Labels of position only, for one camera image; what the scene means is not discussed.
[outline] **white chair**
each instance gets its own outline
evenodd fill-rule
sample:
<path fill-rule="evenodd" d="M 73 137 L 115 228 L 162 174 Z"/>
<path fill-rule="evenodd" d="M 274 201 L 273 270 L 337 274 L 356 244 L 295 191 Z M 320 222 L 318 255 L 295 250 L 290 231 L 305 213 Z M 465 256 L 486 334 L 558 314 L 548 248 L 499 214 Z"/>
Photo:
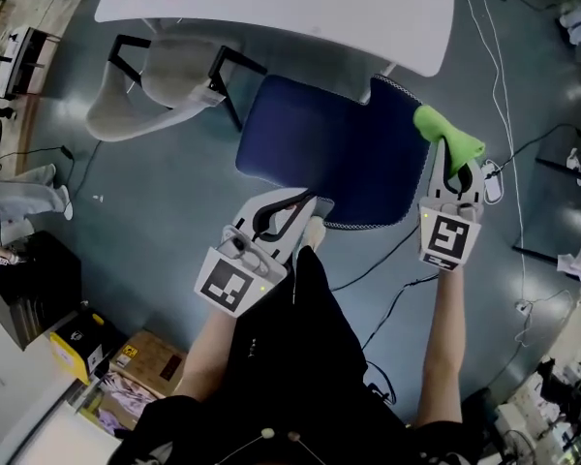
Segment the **white chair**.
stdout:
<path fill-rule="evenodd" d="M 190 26 L 160 30 L 152 41 L 118 35 L 109 54 L 99 94 L 86 115 L 86 127 L 103 141 L 121 141 L 184 122 L 208 107 L 224 103 L 237 130 L 243 125 L 226 84 L 234 64 L 265 75 L 266 69 L 236 51 L 237 42 L 194 31 Z M 122 57 L 122 46 L 148 48 L 141 75 Z M 145 116 L 127 93 L 129 78 L 167 112 Z"/>

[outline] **gray floor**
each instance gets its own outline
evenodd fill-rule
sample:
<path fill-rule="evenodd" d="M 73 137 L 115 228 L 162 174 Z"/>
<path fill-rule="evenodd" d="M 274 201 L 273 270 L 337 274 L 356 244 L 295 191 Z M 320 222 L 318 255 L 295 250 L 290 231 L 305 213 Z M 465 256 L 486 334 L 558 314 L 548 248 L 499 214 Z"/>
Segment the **gray floor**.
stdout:
<path fill-rule="evenodd" d="M 82 121 L 99 88 L 116 34 L 150 36 L 139 21 L 96 23 L 93 14 L 98 1 L 84 0 L 76 12 L 49 72 L 33 138 L 33 147 L 65 144 L 74 151 L 78 162 L 72 188 L 79 184 L 95 144 Z M 558 122 L 581 126 L 581 66 L 560 42 L 555 15 L 533 12 L 515 0 L 488 1 L 504 54 L 515 145 Z M 486 14 L 479 10 L 481 1 L 474 3 L 487 36 L 492 36 Z M 380 59 L 354 50 L 275 30 L 238 25 L 233 29 L 244 35 L 245 52 L 271 73 L 354 98 L 359 97 L 368 77 L 384 66 Z M 137 64 L 141 56 L 135 53 L 131 60 Z M 466 0 L 456 0 L 441 72 L 426 78 L 398 68 L 391 76 L 460 128 L 484 140 L 490 158 L 498 162 L 507 158 L 505 131 L 491 99 L 493 65 L 476 34 Z M 259 82 L 259 77 L 244 71 L 237 71 L 233 78 L 230 94 L 241 114 L 247 113 Z M 142 110 L 156 111 L 158 107 L 137 90 L 135 103 Z M 154 135 L 104 143 L 75 203 L 73 222 L 56 215 L 34 219 L 38 228 L 50 229 L 79 255 L 85 296 L 121 329 L 131 332 L 147 325 L 183 347 L 194 340 L 207 311 L 193 293 L 207 247 L 218 241 L 222 226 L 243 202 L 270 189 L 237 172 L 233 161 L 238 142 L 239 134 L 226 113 L 216 108 Z M 566 193 L 576 192 L 573 181 L 555 182 L 555 174 L 535 167 L 536 152 L 537 146 L 517 158 L 530 229 L 539 229 L 538 222 L 548 211 L 540 211 L 542 204 L 567 208 L 567 198 L 563 194 L 545 196 L 546 187 L 564 186 Z M 64 181 L 69 163 L 58 157 L 55 152 L 37 154 L 30 157 L 29 165 L 55 162 L 58 180 Z M 428 174 L 424 175 L 423 188 Z M 100 195 L 103 202 L 93 198 Z M 416 214 L 411 212 L 392 229 L 330 231 L 319 252 L 330 284 L 340 285 L 364 271 L 415 222 Z M 466 269 L 464 395 L 489 383 L 504 367 L 516 349 L 514 336 L 524 322 L 514 309 L 520 298 L 521 262 L 510 250 L 519 236 L 511 168 L 505 171 L 505 198 L 499 205 L 485 208 L 483 224 Z M 566 236 L 559 224 L 549 234 L 531 232 L 528 241 L 533 242 L 528 244 L 537 248 L 551 239 L 547 236 Z M 576 251 L 578 239 L 580 236 L 564 237 L 560 251 Z M 528 299 L 546 298 L 562 288 L 570 288 L 574 295 L 577 292 L 578 285 L 553 266 L 528 261 L 527 270 Z M 417 243 L 410 240 L 367 279 L 337 294 L 359 339 L 366 339 L 404 283 L 431 272 L 432 268 L 417 260 Z M 405 293 L 367 349 L 367 357 L 389 375 L 398 394 L 395 409 L 403 419 L 412 419 L 415 413 L 434 295 L 435 283 Z M 569 307 L 565 294 L 535 307 L 534 328 L 528 337 L 531 347 L 521 350 L 493 385 L 498 399 L 533 370 Z M 369 372 L 367 379 L 382 385 L 376 373 Z"/>

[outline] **black shirt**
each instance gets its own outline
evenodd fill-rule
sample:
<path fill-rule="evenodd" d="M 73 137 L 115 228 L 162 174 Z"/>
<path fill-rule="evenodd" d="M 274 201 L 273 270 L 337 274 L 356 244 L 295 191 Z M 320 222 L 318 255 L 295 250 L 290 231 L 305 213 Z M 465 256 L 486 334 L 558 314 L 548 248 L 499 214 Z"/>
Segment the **black shirt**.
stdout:
<path fill-rule="evenodd" d="M 303 394 L 288 400 L 221 394 L 205 403 L 173 396 L 151 403 L 109 465 L 467 465 L 478 460 L 477 437 L 465 425 L 406 428 L 366 387 Z M 273 429 L 275 436 L 262 438 L 263 429 Z"/>

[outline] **blue office chair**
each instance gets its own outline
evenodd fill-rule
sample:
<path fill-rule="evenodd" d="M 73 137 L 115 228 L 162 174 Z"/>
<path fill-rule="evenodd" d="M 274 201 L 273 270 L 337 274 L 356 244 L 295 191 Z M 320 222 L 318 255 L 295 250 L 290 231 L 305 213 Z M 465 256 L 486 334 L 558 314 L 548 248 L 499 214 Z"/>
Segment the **blue office chair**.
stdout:
<path fill-rule="evenodd" d="M 287 187 L 306 187 L 335 206 L 330 228 L 390 226 L 407 212 L 429 143 L 413 125 L 421 102 L 387 77 L 370 81 L 366 105 L 268 76 L 246 121 L 236 167 Z"/>

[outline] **green cloth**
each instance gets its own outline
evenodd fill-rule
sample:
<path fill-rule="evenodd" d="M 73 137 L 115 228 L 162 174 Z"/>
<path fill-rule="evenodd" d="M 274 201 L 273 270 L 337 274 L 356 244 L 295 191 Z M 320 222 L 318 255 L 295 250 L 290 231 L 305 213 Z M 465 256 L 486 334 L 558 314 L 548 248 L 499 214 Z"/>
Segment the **green cloth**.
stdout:
<path fill-rule="evenodd" d="M 484 153 L 485 145 L 482 141 L 456 129 L 432 107 L 423 105 L 418 108 L 413 115 L 413 124 L 422 137 L 431 143 L 445 138 L 452 159 L 450 177 L 454 177 L 465 164 Z"/>

